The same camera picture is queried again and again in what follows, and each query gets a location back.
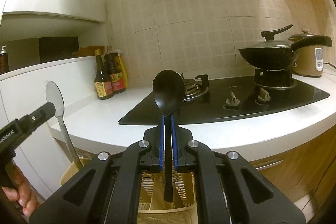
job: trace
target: wooden cabinet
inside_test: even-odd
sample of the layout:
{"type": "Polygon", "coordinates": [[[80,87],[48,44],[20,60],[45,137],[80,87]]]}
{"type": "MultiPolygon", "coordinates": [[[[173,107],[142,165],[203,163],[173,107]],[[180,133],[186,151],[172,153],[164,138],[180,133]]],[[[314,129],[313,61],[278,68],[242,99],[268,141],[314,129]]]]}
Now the wooden cabinet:
{"type": "Polygon", "coordinates": [[[319,208],[336,183],[335,147],[336,125],[298,147],[251,163],[291,201],[309,194],[319,208]]]}

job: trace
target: tiled wall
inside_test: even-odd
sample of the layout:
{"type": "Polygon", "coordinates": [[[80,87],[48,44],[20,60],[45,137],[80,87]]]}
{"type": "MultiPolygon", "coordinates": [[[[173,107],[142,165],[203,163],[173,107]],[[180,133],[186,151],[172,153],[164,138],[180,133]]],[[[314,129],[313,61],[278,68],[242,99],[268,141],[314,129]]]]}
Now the tiled wall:
{"type": "Polygon", "coordinates": [[[150,85],[163,69],[186,77],[249,75],[238,49],[260,32],[293,24],[320,34],[313,0],[107,0],[110,39],[124,52],[131,85],[150,85]]]}
{"type": "Polygon", "coordinates": [[[330,36],[331,48],[323,50],[323,61],[336,65],[336,7],[333,0],[313,0],[315,13],[319,23],[320,34],[330,36]]]}

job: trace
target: power cord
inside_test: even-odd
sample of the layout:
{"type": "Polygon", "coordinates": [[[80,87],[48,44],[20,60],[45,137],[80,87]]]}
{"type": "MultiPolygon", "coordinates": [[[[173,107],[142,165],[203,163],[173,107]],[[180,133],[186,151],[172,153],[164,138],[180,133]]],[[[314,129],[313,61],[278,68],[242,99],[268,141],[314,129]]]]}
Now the power cord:
{"type": "Polygon", "coordinates": [[[320,181],[319,181],[319,183],[318,183],[318,185],[317,185],[317,187],[316,187],[316,190],[315,190],[314,193],[311,195],[310,199],[309,199],[308,202],[304,205],[304,207],[302,208],[301,211],[303,211],[303,210],[306,208],[307,204],[311,201],[312,197],[315,195],[315,193],[316,193],[317,190],[319,189],[319,186],[320,186],[320,184],[321,184],[321,182],[322,182],[322,180],[323,180],[323,178],[324,178],[324,175],[327,173],[327,171],[328,171],[329,168],[332,166],[332,164],[334,163],[335,160],[336,160],[336,156],[334,157],[334,159],[332,160],[332,162],[329,164],[329,166],[327,167],[327,169],[324,171],[324,173],[323,173],[323,175],[322,175],[322,177],[321,177],[321,179],[320,179],[320,181]]]}
{"type": "Polygon", "coordinates": [[[332,63],[329,63],[329,62],[324,62],[323,64],[328,64],[328,65],[332,66],[334,69],[336,69],[336,66],[335,66],[335,65],[333,65],[332,63]]]}

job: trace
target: soy sauce bottle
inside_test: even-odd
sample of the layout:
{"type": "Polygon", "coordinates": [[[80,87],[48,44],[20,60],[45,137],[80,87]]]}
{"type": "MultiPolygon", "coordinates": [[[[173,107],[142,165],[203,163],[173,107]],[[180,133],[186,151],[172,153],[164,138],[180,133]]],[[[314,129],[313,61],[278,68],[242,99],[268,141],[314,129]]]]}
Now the soy sauce bottle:
{"type": "Polygon", "coordinates": [[[106,47],[105,68],[112,79],[112,89],[115,94],[126,90],[123,74],[121,70],[119,55],[112,50],[112,46],[106,47]]]}
{"type": "Polygon", "coordinates": [[[8,68],[8,53],[6,52],[6,46],[2,46],[0,51],[0,75],[9,72],[8,68]]]}
{"type": "Polygon", "coordinates": [[[94,79],[98,99],[105,100],[113,96],[111,76],[106,72],[101,59],[100,50],[94,51],[96,55],[97,74],[94,79]]]}

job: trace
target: rice cooker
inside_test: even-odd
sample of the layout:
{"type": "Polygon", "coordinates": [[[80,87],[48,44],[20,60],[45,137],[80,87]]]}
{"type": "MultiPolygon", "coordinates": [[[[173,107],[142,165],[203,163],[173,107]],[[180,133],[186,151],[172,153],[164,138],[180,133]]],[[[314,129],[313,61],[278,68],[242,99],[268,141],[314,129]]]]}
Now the rice cooker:
{"type": "MultiPolygon", "coordinates": [[[[295,42],[313,36],[315,35],[302,31],[302,33],[292,35],[288,40],[295,42]]],[[[321,46],[301,48],[296,66],[293,66],[293,72],[302,76],[321,77],[323,72],[323,50],[321,46]]]]}

